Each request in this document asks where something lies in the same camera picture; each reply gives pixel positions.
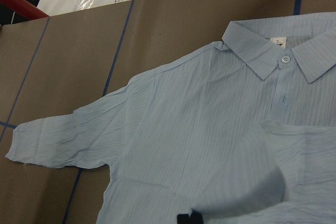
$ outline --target folded sleeve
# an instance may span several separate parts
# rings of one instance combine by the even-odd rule
[[[147,71],[73,114],[19,125],[6,157],[53,168],[113,165],[149,106],[154,82],[154,72]]]

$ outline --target shirt collar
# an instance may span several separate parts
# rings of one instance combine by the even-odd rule
[[[336,65],[336,13],[317,13],[230,22],[224,43],[261,79],[276,68],[286,50],[270,37],[310,36],[291,51],[309,83]]]

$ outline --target blue tape line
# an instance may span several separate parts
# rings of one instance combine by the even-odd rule
[[[0,125],[5,126],[7,128],[12,128],[12,129],[16,128],[15,125],[12,125],[12,124],[9,124],[9,123],[4,123],[4,122],[0,122]]]
[[[295,0],[294,15],[300,15],[302,0]]]
[[[114,54],[113,62],[112,62],[111,68],[110,68],[109,75],[108,75],[107,80],[106,80],[106,84],[105,84],[105,87],[104,87],[104,91],[103,91],[102,97],[105,96],[106,93],[107,93],[107,89],[109,87],[109,84],[110,84],[110,81],[111,81],[111,77],[112,77],[112,74],[113,74],[113,70],[114,70],[114,67],[116,65],[116,61],[117,61],[117,57],[119,55],[119,51],[120,51],[120,48],[121,48],[121,45],[122,45],[122,41],[124,40],[124,36],[125,36],[126,28],[127,28],[127,25],[128,25],[128,21],[130,20],[131,12],[133,10],[133,4],[134,4],[134,0],[132,0],[132,2],[131,2],[130,8],[129,8],[129,11],[128,11],[128,14],[127,14],[127,18],[126,18],[126,21],[125,21],[125,24],[124,24],[124,28],[123,28],[121,36],[120,36],[120,40],[119,40],[119,44],[118,44],[116,53]],[[77,174],[77,177],[76,177],[76,181],[75,181],[75,183],[73,185],[74,187],[72,188],[72,192],[71,192],[71,195],[70,195],[70,198],[69,198],[67,210],[66,210],[66,212],[64,214],[64,218],[63,218],[62,224],[66,224],[66,222],[67,222],[68,215],[69,215],[70,205],[72,203],[72,200],[74,199],[75,191],[77,189],[77,185],[79,183],[79,179],[80,179],[80,176],[82,174],[82,171],[83,171],[83,168],[79,168],[78,174]]]
[[[107,89],[108,89],[110,81],[111,81],[112,73],[113,73],[114,67],[116,65],[115,62],[117,61],[117,57],[118,57],[118,54],[119,54],[119,51],[120,51],[120,48],[121,48],[121,44],[122,44],[122,41],[124,40],[124,36],[125,36],[125,32],[126,32],[126,27],[128,25],[128,21],[130,19],[131,12],[132,12],[132,9],[133,9],[133,4],[134,4],[134,0],[132,0],[132,2],[131,2],[131,6],[130,6],[130,9],[129,9],[128,14],[127,14],[126,22],[125,22],[124,28],[122,30],[122,34],[121,34],[121,37],[120,37],[120,40],[119,40],[119,44],[118,44],[116,53],[114,54],[112,66],[111,66],[111,69],[110,69],[110,72],[109,72],[109,76],[107,77],[106,84],[105,84],[102,96],[105,96],[106,93],[107,93]]]
[[[34,59],[35,59],[36,53],[37,53],[37,51],[38,51],[38,49],[39,49],[39,47],[40,47],[40,45],[41,45],[42,38],[43,38],[44,33],[46,32],[46,29],[47,29],[48,24],[49,24],[49,20],[50,20],[50,17],[47,19],[47,22],[46,22],[46,24],[45,24],[45,26],[44,26],[44,29],[43,29],[43,31],[42,31],[40,40],[38,41],[38,44],[37,44],[37,46],[36,46],[35,52],[34,52],[34,54],[33,54],[33,57],[32,57],[32,59],[30,60],[30,63],[29,63],[29,65],[28,65],[28,68],[27,68],[27,71],[26,71],[26,74],[25,74],[25,76],[24,76],[24,78],[23,78],[23,81],[22,81],[22,83],[21,83],[21,86],[20,86],[20,88],[19,88],[19,91],[17,92],[17,95],[16,95],[16,98],[15,98],[13,107],[12,107],[12,109],[11,109],[11,112],[9,113],[9,117],[8,117],[8,119],[7,119],[7,122],[6,122],[7,125],[10,125],[10,124],[9,124],[9,121],[10,121],[10,119],[11,119],[11,117],[12,117],[12,114],[13,114],[13,111],[14,111],[14,108],[15,108],[15,105],[16,105],[16,103],[17,103],[17,100],[18,100],[18,98],[19,98],[19,96],[20,96],[20,94],[21,94],[22,87],[23,87],[23,85],[25,84],[25,81],[26,81],[26,79],[27,79],[28,73],[29,73],[29,71],[30,71],[30,69],[31,69],[31,67],[32,67],[32,64],[33,64],[33,61],[34,61]],[[3,138],[3,136],[4,136],[4,134],[5,134],[6,128],[7,128],[7,127],[5,126],[5,129],[2,131],[2,134],[1,134],[1,137],[0,137],[0,142],[1,142],[1,140],[2,140],[2,138]]]

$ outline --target white button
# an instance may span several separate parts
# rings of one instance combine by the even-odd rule
[[[286,63],[290,62],[290,58],[289,58],[288,55],[286,55],[286,56],[283,56],[283,57],[282,57],[281,61],[282,61],[282,63],[285,63],[285,64],[286,64]]]

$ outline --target red cylinder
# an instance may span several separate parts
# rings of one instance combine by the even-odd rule
[[[26,0],[0,0],[0,4],[20,14],[27,20],[49,17]]]

